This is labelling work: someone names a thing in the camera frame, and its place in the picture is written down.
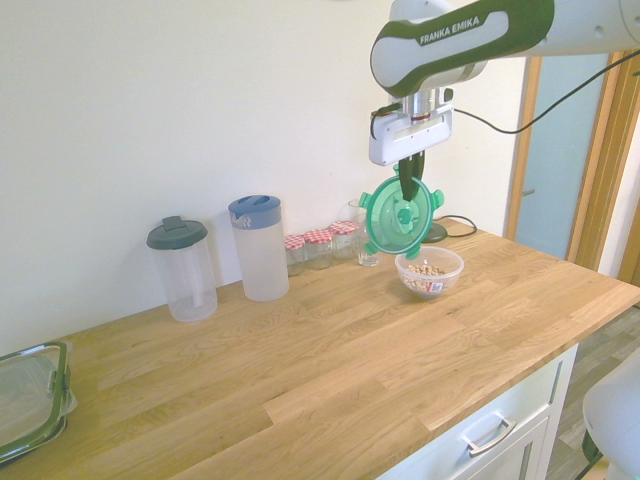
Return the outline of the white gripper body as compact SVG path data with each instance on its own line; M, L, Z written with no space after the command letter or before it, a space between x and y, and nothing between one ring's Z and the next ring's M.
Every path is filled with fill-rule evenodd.
M389 105L374 112L370 123L369 159L379 166L400 160L448 140L453 129L453 107L441 106L418 117Z

